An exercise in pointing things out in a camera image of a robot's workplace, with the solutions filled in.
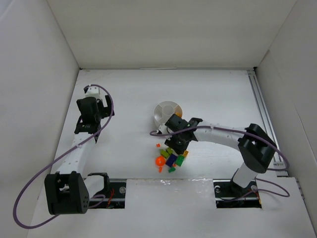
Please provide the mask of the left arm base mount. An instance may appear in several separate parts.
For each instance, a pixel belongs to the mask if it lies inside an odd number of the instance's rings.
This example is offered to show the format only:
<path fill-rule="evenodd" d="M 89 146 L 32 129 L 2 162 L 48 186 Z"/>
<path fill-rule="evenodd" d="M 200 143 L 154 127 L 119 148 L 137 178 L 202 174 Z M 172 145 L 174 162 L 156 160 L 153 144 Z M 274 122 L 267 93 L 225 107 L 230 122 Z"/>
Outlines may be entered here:
<path fill-rule="evenodd" d="M 126 179 L 110 179 L 109 190 L 102 190 L 90 199 L 89 209 L 124 209 Z"/>

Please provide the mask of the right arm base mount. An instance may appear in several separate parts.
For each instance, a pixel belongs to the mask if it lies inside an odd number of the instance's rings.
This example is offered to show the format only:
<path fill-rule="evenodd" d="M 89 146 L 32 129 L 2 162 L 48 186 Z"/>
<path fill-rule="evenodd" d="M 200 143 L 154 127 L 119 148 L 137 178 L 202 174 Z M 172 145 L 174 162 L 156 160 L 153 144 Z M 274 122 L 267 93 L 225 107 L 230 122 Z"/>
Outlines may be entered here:
<path fill-rule="evenodd" d="M 229 179 L 213 180 L 217 208 L 262 208 L 259 194 L 254 192 L 257 183 L 252 180 L 246 188 Z"/>

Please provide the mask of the blue lego plate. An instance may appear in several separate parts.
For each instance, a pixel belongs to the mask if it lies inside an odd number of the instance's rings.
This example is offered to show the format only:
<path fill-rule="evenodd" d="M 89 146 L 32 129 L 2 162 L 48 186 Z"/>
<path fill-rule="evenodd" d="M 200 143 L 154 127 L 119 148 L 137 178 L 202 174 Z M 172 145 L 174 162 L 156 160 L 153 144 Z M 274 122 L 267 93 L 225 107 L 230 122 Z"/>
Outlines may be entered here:
<path fill-rule="evenodd" d="M 177 156 L 174 154 L 171 154 L 166 160 L 165 164 L 169 167 L 172 167 L 176 160 L 177 160 Z"/>

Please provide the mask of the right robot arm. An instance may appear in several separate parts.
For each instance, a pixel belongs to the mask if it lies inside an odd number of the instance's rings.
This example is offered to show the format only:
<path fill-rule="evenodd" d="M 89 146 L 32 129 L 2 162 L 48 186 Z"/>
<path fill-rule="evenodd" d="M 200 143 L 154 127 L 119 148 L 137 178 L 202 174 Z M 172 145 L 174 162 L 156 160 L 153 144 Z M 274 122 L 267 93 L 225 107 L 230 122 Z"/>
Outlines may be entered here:
<path fill-rule="evenodd" d="M 257 124 L 243 129 L 219 126 L 200 118 L 189 121 L 173 114 L 158 129 L 160 134 L 168 133 L 165 144 L 177 154 L 187 150 L 191 141 L 212 142 L 233 148 L 241 153 L 243 164 L 235 172 L 231 183 L 235 187 L 247 188 L 258 175 L 268 170 L 276 144 Z"/>

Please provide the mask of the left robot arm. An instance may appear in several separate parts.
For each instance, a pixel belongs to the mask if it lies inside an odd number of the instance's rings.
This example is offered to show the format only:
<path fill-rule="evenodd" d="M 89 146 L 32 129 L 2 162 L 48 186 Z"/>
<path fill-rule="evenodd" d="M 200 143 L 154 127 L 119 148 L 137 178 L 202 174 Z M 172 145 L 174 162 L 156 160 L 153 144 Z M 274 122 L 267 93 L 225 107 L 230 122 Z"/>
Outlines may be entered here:
<path fill-rule="evenodd" d="M 55 173 L 45 178 L 45 192 L 49 213 L 52 215 L 84 214 L 91 198 L 104 195 L 110 190 L 107 173 L 90 173 L 83 178 L 82 173 L 91 150 L 97 143 L 101 120 L 114 115 L 109 95 L 104 100 L 88 96 L 76 102 L 81 113 L 76 124 L 73 150 Z"/>

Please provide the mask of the yellow-orange lego brick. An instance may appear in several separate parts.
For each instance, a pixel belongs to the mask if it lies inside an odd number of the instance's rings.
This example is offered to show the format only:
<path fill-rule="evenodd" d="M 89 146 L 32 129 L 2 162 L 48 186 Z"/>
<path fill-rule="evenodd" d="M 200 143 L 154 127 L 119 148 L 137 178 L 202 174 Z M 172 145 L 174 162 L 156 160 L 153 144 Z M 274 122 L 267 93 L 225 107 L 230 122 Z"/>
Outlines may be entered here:
<path fill-rule="evenodd" d="M 187 157 L 188 154 L 189 154 L 189 152 L 186 150 L 186 151 L 183 153 L 183 156 L 184 156 L 184 157 Z"/>

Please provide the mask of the green lego brick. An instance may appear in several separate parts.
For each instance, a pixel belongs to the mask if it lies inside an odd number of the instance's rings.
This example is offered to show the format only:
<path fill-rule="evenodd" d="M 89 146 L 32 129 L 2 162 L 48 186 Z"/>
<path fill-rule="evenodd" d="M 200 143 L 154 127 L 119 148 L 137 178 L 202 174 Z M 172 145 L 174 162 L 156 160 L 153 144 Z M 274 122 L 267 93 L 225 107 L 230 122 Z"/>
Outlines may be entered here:
<path fill-rule="evenodd" d="M 185 157 L 183 155 L 178 155 L 177 159 L 175 161 L 175 165 L 177 165 L 179 167 L 182 166 L 184 160 L 185 160 Z"/>

